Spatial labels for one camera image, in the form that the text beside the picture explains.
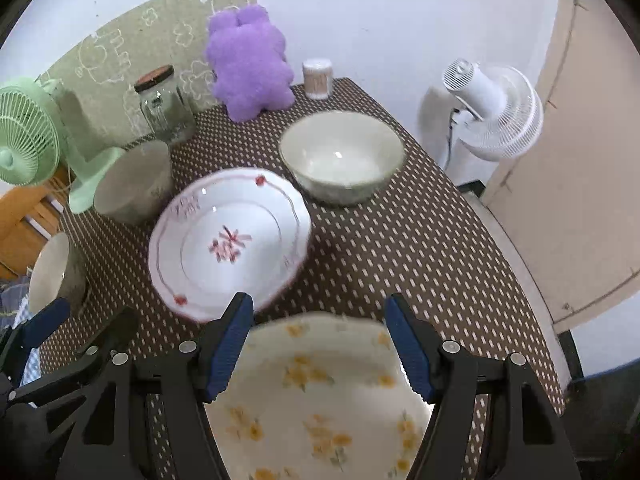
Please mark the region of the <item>yellow flower plate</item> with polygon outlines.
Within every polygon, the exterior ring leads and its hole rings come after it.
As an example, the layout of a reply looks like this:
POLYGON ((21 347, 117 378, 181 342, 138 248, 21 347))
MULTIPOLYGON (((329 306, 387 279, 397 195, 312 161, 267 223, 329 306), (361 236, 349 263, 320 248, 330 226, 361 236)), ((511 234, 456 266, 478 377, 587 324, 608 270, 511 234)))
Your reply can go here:
POLYGON ((432 414, 384 324, 326 313, 253 328, 205 409, 232 479, 403 479, 432 414))

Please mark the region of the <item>red pattern white plate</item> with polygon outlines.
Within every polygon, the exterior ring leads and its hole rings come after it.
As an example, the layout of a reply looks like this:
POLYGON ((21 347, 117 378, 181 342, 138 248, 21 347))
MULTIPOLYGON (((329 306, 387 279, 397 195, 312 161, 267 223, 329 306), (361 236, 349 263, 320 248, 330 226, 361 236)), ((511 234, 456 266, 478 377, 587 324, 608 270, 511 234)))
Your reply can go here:
POLYGON ((290 181, 259 168, 214 172, 158 218, 148 251, 152 285, 168 310, 194 323, 220 318, 238 292, 260 311, 302 270, 311 228, 290 181))

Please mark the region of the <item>glass jar with lid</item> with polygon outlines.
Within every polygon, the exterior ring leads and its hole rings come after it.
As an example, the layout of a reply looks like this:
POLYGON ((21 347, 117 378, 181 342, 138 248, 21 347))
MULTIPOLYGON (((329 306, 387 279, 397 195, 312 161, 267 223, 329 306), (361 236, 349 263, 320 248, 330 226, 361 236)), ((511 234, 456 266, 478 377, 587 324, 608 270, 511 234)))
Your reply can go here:
POLYGON ((193 113, 175 81, 174 66, 151 70, 134 83, 141 113, 154 136, 168 145, 190 140, 195 132, 193 113))

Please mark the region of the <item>large white green-rim bowl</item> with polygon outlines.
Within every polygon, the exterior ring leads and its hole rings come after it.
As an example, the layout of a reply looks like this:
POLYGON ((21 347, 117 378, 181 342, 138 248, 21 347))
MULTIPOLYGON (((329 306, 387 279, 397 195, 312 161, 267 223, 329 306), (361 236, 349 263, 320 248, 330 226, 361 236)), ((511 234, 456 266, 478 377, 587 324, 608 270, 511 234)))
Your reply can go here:
POLYGON ((286 128, 279 142, 286 169, 312 198, 334 206, 368 200, 405 161, 405 147, 385 122, 331 110, 286 128))

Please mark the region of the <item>brown polka dot tablecloth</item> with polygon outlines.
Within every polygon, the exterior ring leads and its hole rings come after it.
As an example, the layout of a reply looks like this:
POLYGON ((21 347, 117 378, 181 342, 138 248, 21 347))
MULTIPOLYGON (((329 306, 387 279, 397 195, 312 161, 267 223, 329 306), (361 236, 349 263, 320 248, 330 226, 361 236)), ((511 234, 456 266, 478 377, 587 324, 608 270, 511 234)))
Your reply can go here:
MULTIPOLYGON (((164 356, 185 340, 192 350, 192 341, 212 321, 189 321, 160 300, 148 268, 151 234, 169 203, 194 181, 220 170, 259 168, 290 181, 302 194, 312 228, 302 270, 269 307, 254 308, 252 329, 306 313, 380 322, 387 328, 386 299, 399 294, 443 340, 457 341, 474 356, 499 361, 513 352, 525 356, 556 413, 562 399, 549 352, 506 259, 439 166, 356 84, 342 79, 326 101, 298 96, 288 110, 267 112, 244 124, 232 122, 221 107, 213 107, 198 114, 195 125, 194 136, 170 151, 174 192, 154 218, 128 226, 96 211, 63 214, 63 232, 81 253, 91 296, 85 310, 42 346, 46 372, 73 363, 99 327, 124 307, 138 316, 137 333, 126 349, 134 365, 164 356), (405 161, 388 183, 352 206, 310 197, 279 154, 286 128, 331 110, 385 122, 405 147, 405 161)), ((145 400, 145 444, 153 457, 151 474, 179 479, 160 396, 140 394, 145 400)), ((461 478, 480 479, 477 466, 488 403, 487 396, 475 399, 461 478)))

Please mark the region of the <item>purple plush toy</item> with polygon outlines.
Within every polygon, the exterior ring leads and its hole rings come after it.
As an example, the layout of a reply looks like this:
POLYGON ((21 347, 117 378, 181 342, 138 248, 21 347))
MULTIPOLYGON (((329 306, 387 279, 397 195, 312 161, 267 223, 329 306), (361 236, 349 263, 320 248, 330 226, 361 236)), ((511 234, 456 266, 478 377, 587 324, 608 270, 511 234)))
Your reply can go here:
POLYGON ((223 10, 209 19, 205 57, 215 74, 212 93, 232 122, 294 104, 294 73, 285 48, 282 32, 259 4, 223 10))

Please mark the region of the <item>green desk fan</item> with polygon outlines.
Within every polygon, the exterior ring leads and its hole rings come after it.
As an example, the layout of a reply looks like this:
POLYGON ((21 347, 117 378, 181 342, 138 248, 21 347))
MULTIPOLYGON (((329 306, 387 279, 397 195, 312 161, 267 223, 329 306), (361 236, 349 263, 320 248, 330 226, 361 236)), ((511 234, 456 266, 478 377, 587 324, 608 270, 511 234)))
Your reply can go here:
POLYGON ((74 175, 68 206, 82 214, 94 205, 96 189, 125 150, 104 148, 85 158, 77 141, 92 128, 75 92, 62 80, 18 77, 1 86, 1 180, 37 186, 63 165, 74 175))

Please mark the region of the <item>small grey-white bowl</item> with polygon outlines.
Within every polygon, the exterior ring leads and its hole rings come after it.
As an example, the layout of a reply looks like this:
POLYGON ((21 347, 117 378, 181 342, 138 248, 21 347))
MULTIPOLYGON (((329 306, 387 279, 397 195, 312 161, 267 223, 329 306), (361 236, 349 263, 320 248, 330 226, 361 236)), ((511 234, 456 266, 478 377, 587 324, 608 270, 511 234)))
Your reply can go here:
POLYGON ((169 146, 159 140, 137 145, 114 162, 94 194, 94 209, 130 224, 154 218, 170 200, 174 178, 169 146))

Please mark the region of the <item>cotton swab container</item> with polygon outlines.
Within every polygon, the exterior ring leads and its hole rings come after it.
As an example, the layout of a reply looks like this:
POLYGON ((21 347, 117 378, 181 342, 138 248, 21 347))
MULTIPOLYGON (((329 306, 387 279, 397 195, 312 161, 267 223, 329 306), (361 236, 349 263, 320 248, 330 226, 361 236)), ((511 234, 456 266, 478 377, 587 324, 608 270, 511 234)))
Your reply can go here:
POLYGON ((306 96, 325 100, 332 92, 333 64, 328 58, 308 58, 302 64, 306 96))

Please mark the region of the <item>blue checked blanket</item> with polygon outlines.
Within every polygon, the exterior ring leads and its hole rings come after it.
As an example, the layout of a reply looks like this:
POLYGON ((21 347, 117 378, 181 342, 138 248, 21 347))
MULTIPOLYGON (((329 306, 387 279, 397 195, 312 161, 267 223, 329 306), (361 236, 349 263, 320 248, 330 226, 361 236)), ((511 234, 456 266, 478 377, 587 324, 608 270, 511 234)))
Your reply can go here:
MULTIPOLYGON (((15 328, 29 321, 32 314, 28 308, 29 276, 22 276, 15 281, 1 281, 1 328, 15 328)), ((27 385, 41 377, 40 354, 38 349, 29 352, 21 386, 27 385)))

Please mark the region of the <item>white bowl at left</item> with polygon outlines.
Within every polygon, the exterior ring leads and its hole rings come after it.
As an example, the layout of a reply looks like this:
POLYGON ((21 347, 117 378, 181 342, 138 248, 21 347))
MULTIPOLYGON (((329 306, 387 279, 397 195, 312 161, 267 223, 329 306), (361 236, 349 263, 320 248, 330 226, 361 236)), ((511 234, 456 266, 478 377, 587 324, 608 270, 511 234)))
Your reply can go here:
POLYGON ((28 310, 37 314, 53 300, 64 298, 70 315, 78 316, 89 292, 84 262, 70 237, 59 232, 43 246, 32 270, 28 310))

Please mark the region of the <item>wooden chair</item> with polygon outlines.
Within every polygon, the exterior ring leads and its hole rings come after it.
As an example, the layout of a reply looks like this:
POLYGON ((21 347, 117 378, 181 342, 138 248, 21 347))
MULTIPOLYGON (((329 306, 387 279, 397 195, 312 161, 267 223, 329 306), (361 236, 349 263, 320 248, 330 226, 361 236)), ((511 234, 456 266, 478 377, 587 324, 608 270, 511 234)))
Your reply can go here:
POLYGON ((63 165, 43 185, 16 186, 1 195, 1 278, 26 275, 43 246, 61 229, 70 174, 63 165))

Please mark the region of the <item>beige door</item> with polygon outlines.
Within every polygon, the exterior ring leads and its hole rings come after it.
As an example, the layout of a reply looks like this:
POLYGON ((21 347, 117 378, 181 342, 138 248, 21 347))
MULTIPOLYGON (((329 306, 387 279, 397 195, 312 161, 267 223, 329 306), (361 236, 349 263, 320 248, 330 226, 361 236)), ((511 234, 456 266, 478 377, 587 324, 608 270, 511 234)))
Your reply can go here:
POLYGON ((559 0, 537 89, 541 136, 483 202, 563 333, 639 290, 639 53, 605 0, 559 0))

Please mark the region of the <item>white standing fan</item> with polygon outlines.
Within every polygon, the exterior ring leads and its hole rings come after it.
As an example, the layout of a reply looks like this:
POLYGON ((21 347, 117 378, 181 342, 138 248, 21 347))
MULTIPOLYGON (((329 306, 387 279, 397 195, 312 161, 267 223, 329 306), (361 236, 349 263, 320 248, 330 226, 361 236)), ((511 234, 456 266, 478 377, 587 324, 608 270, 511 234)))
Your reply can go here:
POLYGON ((514 67, 464 58, 442 73, 442 84, 461 104, 451 133, 485 162, 517 159, 538 141, 544 107, 529 79, 514 67))

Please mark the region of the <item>green elephant pattern mat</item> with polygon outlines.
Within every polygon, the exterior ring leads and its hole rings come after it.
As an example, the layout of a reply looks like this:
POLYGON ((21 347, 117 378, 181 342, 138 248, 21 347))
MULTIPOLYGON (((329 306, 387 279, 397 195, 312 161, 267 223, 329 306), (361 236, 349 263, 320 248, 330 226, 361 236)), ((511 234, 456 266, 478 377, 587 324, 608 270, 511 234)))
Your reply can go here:
POLYGON ((209 19, 256 2, 149 0, 78 42, 38 80, 58 79, 77 96, 88 131, 74 139, 85 157, 124 146, 150 133, 134 83, 154 68, 174 66, 175 81, 192 110, 216 104, 215 75, 204 56, 209 19))

